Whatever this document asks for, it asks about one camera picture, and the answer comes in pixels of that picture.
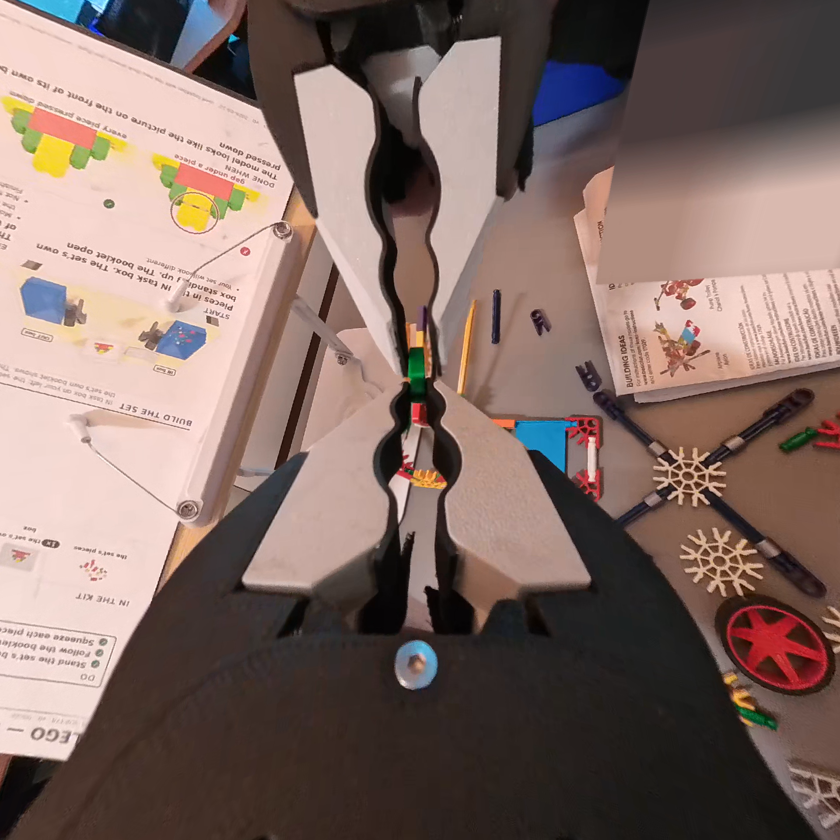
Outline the red wheel with black tyre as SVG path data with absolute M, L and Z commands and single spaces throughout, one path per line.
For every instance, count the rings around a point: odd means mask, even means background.
M 767 595 L 732 596 L 715 614 L 724 655 L 757 686 L 788 697 L 827 688 L 836 658 L 817 625 L 791 605 Z

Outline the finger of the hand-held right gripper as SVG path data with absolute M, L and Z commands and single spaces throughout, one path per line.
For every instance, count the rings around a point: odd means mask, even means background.
M 469 290 L 497 195 L 501 38 L 455 43 L 422 82 L 418 128 L 438 195 L 427 230 L 434 266 L 430 322 L 436 372 L 469 307 Z
M 381 140 L 374 97 L 336 66 L 295 76 L 318 231 L 375 345 L 404 376 L 403 339 L 385 290 L 386 236 L 375 219 L 371 173 Z

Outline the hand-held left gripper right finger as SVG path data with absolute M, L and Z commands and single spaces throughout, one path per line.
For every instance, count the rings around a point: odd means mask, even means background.
M 427 392 L 437 501 L 436 632 L 471 632 L 495 604 L 587 589 L 592 577 L 528 450 L 441 381 Z

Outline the yellow connector with green rods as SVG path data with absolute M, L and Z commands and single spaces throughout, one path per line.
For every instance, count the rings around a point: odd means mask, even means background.
M 749 690 L 740 685 L 739 677 L 735 672 L 728 671 L 721 678 L 741 721 L 747 727 L 761 728 L 771 732 L 779 730 L 779 722 L 757 705 Z

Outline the illustrated toy leaflet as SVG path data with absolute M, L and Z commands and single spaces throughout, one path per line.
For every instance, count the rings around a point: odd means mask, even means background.
M 589 181 L 574 225 L 618 395 L 659 403 L 838 368 L 837 269 L 597 283 L 612 178 Z

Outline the printed instruction sheet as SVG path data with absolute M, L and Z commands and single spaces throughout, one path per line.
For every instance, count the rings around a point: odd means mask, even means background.
M 2 2 L 2 753 L 66 760 L 157 588 L 178 517 L 73 413 L 162 415 L 180 494 L 266 268 L 290 174 L 259 108 Z

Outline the colourful construction toy model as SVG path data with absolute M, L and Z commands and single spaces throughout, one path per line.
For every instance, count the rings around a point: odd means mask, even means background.
M 461 359 L 458 368 L 457 393 L 461 396 L 466 391 L 466 378 L 469 367 L 469 351 L 476 315 L 476 302 L 469 307 Z M 415 322 L 406 324 L 408 349 L 423 347 L 426 351 L 427 374 L 431 372 L 431 341 L 427 329 L 427 307 L 420 307 Z M 600 465 L 602 449 L 602 420 L 595 416 L 572 415 L 549 420 L 517 420 L 511 418 L 492 418 L 492 422 L 519 441 L 530 451 L 539 452 L 551 464 L 568 474 L 569 443 L 575 442 L 584 448 L 585 465 L 572 475 L 576 487 L 594 501 L 600 501 L 603 495 L 603 468 Z M 404 505 L 408 487 L 422 487 L 433 490 L 446 488 L 446 479 L 435 469 L 416 467 L 419 439 L 423 429 L 428 428 L 427 406 L 425 403 L 412 404 L 411 423 L 402 434 L 402 465 L 395 473 L 396 483 L 392 483 L 398 502 Z

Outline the blue plastic box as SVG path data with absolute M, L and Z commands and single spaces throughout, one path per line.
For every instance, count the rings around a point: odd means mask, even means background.
M 607 102 L 620 95 L 628 80 L 601 66 L 548 60 L 532 109 L 535 127 Z

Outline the blue rod cross assembly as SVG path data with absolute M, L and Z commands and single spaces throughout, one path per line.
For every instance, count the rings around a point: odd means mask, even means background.
M 766 409 L 757 421 L 730 436 L 717 448 L 704 455 L 699 454 L 696 449 L 688 454 L 683 448 L 679 450 L 667 448 L 639 426 L 611 392 L 601 389 L 594 392 L 592 398 L 609 419 L 620 424 L 646 447 L 649 454 L 656 458 L 655 470 L 658 472 L 656 488 L 635 507 L 618 517 L 617 524 L 627 528 L 668 501 L 676 501 L 679 504 L 689 501 L 693 507 L 704 505 L 714 510 L 724 522 L 733 527 L 736 533 L 745 538 L 772 568 L 782 574 L 801 593 L 815 599 L 821 599 L 827 594 L 826 585 L 813 572 L 808 570 L 793 554 L 755 528 L 721 495 L 723 489 L 721 480 L 725 476 L 721 463 L 741 452 L 760 435 L 788 421 L 810 406 L 814 400 L 813 391 L 806 388 L 793 390 Z

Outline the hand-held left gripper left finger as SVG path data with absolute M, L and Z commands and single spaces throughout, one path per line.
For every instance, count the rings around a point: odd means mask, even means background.
M 404 381 L 388 385 L 301 455 L 241 579 L 247 592 L 359 613 L 365 632 L 403 628 L 410 560 L 389 483 L 409 396 Z

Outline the white book stand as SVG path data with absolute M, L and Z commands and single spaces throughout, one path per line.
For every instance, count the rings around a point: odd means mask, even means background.
M 224 385 L 213 404 L 210 419 L 196 439 L 197 449 L 178 496 L 165 499 L 157 497 L 152 489 L 137 480 L 134 471 L 136 466 L 168 466 L 166 458 L 175 452 L 177 440 L 163 436 L 152 438 L 149 432 L 151 423 L 156 423 L 158 428 L 163 427 L 162 415 L 137 413 L 128 416 L 88 411 L 67 417 L 66 422 L 77 441 L 76 446 L 90 452 L 88 459 L 100 459 L 106 467 L 137 487 L 127 500 L 113 505 L 110 503 L 113 492 L 104 491 L 108 505 L 98 519 L 98 527 L 105 531 L 106 537 L 120 536 L 129 526 L 134 526 L 137 533 L 131 548 L 139 548 L 148 530 L 145 525 L 146 513 L 135 505 L 141 492 L 178 517 L 184 526 L 199 527 L 210 522 L 211 515 L 221 504 L 225 477 L 233 468 L 238 436 L 249 424 L 249 405 L 259 391 L 259 371 L 263 357 L 269 350 L 270 331 L 275 322 L 287 320 L 289 311 L 297 312 L 303 319 L 312 318 L 312 327 L 321 331 L 325 340 L 332 341 L 336 352 L 346 360 L 343 374 L 345 383 L 359 390 L 362 403 L 356 409 L 349 410 L 344 420 L 381 394 L 388 385 L 402 382 L 396 374 L 382 385 L 366 379 L 362 362 L 352 356 L 351 351 L 341 344 L 339 337 L 325 327 L 302 299 L 292 295 L 290 236 L 277 234 L 270 238 L 273 244 L 266 268 L 253 289 L 251 309 L 248 310 L 239 339 L 232 346 L 234 354 Z

